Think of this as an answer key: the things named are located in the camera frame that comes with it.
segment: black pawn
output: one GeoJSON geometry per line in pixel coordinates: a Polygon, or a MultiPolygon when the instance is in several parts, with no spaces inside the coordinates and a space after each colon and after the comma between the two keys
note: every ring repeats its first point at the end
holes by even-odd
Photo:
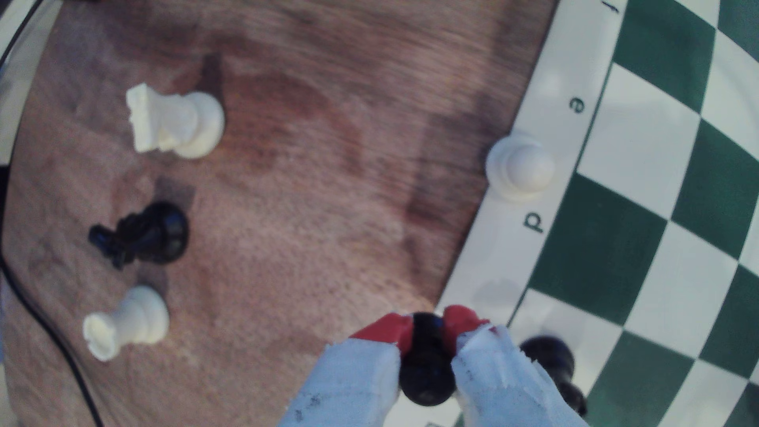
{"type": "Polygon", "coordinates": [[[582,391],[572,383],[575,357],[564,341],[554,337],[535,337],[523,342],[519,348],[543,366],[569,407],[580,416],[585,416],[587,401],[582,391]]]}
{"type": "Polygon", "coordinates": [[[187,217],[178,207],[157,202],[119,220],[115,231],[93,226],[89,240],[120,270],[135,258],[156,264],[175,261],[187,248],[189,232],[187,217]]]}
{"type": "Polygon", "coordinates": [[[442,319],[433,313],[414,313],[411,350],[401,361],[398,383],[408,399],[436,406],[456,391],[451,355],[442,344],[442,319]]]}

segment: black cable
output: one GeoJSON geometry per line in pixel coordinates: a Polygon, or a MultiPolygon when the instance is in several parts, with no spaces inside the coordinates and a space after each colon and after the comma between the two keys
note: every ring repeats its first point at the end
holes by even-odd
{"type": "Polygon", "coordinates": [[[29,21],[32,20],[32,17],[34,16],[34,12],[39,9],[39,6],[44,2],[44,0],[36,0],[34,4],[32,4],[32,7],[29,9],[29,13],[27,13],[27,16],[24,17],[24,20],[21,21],[21,24],[16,29],[16,32],[13,33],[13,37],[11,37],[11,41],[8,42],[8,46],[5,48],[5,52],[2,53],[2,56],[0,56],[0,67],[2,67],[5,64],[5,60],[8,59],[8,56],[11,54],[11,50],[13,50],[13,46],[15,46],[16,42],[18,41],[18,38],[21,37],[21,33],[23,33],[24,28],[27,27],[27,24],[29,24],[29,21]]]}
{"type": "Polygon", "coordinates": [[[87,384],[84,382],[84,377],[79,371],[79,367],[77,366],[74,357],[71,355],[71,352],[68,351],[68,348],[66,348],[63,340],[50,326],[48,321],[45,320],[42,315],[32,306],[32,304],[29,302],[29,299],[21,291],[21,288],[18,286],[18,282],[16,281],[15,275],[13,275],[13,272],[8,266],[8,263],[5,261],[5,256],[2,254],[2,250],[0,250],[0,268],[5,275],[8,287],[11,288],[11,291],[13,291],[13,294],[16,295],[16,298],[18,298],[18,300],[21,302],[21,305],[27,310],[27,312],[29,312],[29,314],[32,316],[32,318],[34,318],[39,326],[45,330],[55,346],[58,347],[58,350],[61,351],[63,358],[66,359],[68,367],[71,368],[71,372],[74,374],[74,379],[77,381],[77,385],[79,385],[79,388],[81,389],[84,403],[90,410],[90,414],[93,417],[95,427],[102,427],[102,420],[100,419],[100,414],[98,413],[97,407],[95,406],[95,401],[93,400],[92,395],[90,395],[90,391],[87,389],[87,384]]]}
{"type": "MultiPolygon", "coordinates": [[[[23,33],[24,28],[26,28],[26,26],[32,20],[32,17],[34,16],[37,9],[39,9],[43,1],[44,0],[36,0],[34,4],[32,4],[32,7],[29,9],[27,16],[24,17],[23,21],[21,21],[21,24],[16,29],[16,32],[13,34],[13,37],[8,42],[8,46],[5,48],[5,51],[3,52],[2,57],[0,57],[0,69],[2,69],[3,65],[5,65],[5,61],[8,59],[8,56],[11,54],[11,50],[13,50],[19,37],[21,37],[21,33],[23,33]]],[[[5,191],[2,192],[3,200],[0,201],[0,242],[2,241],[2,221],[5,217],[5,196],[7,195],[7,191],[8,191],[7,180],[5,182],[4,190],[5,191]]],[[[74,380],[76,380],[77,385],[79,386],[79,389],[82,393],[82,397],[84,398],[84,403],[87,405],[87,409],[90,410],[90,415],[93,418],[95,427],[103,427],[102,419],[100,419],[100,414],[97,410],[97,406],[95,406],[95,401],[93,400],[92,395],[90,394],[90,390],[87,388],[87,383],[85,383],[84,381],[84,377],[82,376],[82,373],[80,372],[79,367],[77,366],[76,360],[74,360],[74,357],[71,355],[71,352],[68,350],[68,348],[66,347],[66,344],[64,343],[63,339],[61,339],[61,337],[58,335],[57,331],[42,316],[40,311],[35,308],[35,306],[30,302],[30,299],[27,297],[27,295],[19,286],[18,281],[16,280],[16,276],[13,274],[13,271],[11,271],[11,267],[8,265],[8,262],[5,260],[5,256],[2,253],[2,245],[0,245],[0,270],[2,270],[2,273],[5,275],[5,279],[6,279],[6,282],[8,283],[8,287],[11,288],[11,291],[13,292],[14,295],[16,295],[16,298],[19,300],[19,302],[21,302],[21,305],[32,316],[34,321],[36,321],[37,324],[39,324],[39,326],[42,327],[45,333],[48,334],[48,337],[50,337],[50,340],[52,340],[52,342],[55,344],[56,347],[58,347],[58,350],[63,355],[63,358],[66,360],[68,367],[71,369],[71,373],[74,374],[74,380]]]]}

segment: white square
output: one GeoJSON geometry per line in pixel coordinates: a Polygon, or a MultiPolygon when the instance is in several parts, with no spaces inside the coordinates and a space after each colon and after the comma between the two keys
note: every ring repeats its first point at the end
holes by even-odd
{"type": "Polygon", "coordinates": [[[717,31],[701,115],[759,159],[759,62],[717,31]]]}
{"type": "Polygon", "coordinates": [[[425,407],[411,402],[401,392],[398,396],[398,401],[395,402],[395,405],[393,405],[387,414],[383,426],[397,427],[398,425],[407,425],[408,427],[427,427],[433,424],[448,427],[456,423],[460,414],[461,407],[453,397],[438,406],[425,407]]]}
{"type": "Polygon", "coordinates": [[[693,110],[614,64],[578,170],[669,219],[699,123],[693,110]]]}
{"type": "Polygon", "coordinates": [[[625,329],[698,357],[737,267],[724,252],[668,223],[625,329]]]}
{"type": "Polygon", "coordinates": [[[754,368],[754,373],[751,374],[751,382],[759,385],[759,362],[757,362],[757,367],[754,368]]]}
{"type": "Polygon", "coordinates": [[[759,276],[759,204],[754,208],[754,218],[748,227],[739,260],[742,266],[759,276]]]}
{"type": "Polygon", "coordinates": [[[720,18],[720,0],[677,0],[701,19],[716,27],[720,18]]]}
{"type": "Polygon", "coordinates": [[[575,356],[572,383],[587,396],[622,335],[622,328],[529,289],[509,327],[514,344],[540,335],[563,340],[575,356]]]}
{"type": "Polygon", "coordinates": [[[722,427],[748,381],[697,360],[659,427],[722,427]]]}

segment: white chess piece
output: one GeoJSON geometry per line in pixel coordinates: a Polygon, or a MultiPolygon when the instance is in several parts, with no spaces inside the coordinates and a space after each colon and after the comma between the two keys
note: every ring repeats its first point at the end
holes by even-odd
{"type": "Polygon", "coordinates": [[[168,309],[153,288],[136,286],[115,312],[86,316],[82,329],[93,356],[107,362],[125,344],[154,344],[162,340],[168,333],[168,309]]]}
{"type": "Polygon", "coordinates": [[[508,201],[526,201],[551,183],[555,164],[550,153],[526,134],[515,132],[496,142],[487,155],[490,186],[508,201]]]}
{"type": "Polygon", "coordinates": [[[138,153],[158,148],[196,159],[222,139],[224,110],[208,93],[161,95],[142,83],[127,91],[127,105],[138,153]]]}

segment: wooden table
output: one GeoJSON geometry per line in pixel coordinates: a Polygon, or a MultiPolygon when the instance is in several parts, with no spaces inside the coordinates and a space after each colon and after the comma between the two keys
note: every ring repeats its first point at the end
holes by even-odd
{"type": "MultiPolygon", "coordinates": [[[[18,133],[3,251],[70,344],[108,425],[275,425],[324,346],[431,310],[487,186],[553,0],[66,3],[18,133]],[[124,94],[205,90],[208,157],[137,154],[124,94]],[[87,230],[153,200],[191,220],[186,255],[122,272],[87,230]],[[83,317],[138,283],[167,338],[101,363],[83,317]]],[[[68,367],[4,289],[13,408],[91,425],[68,367]]]]}

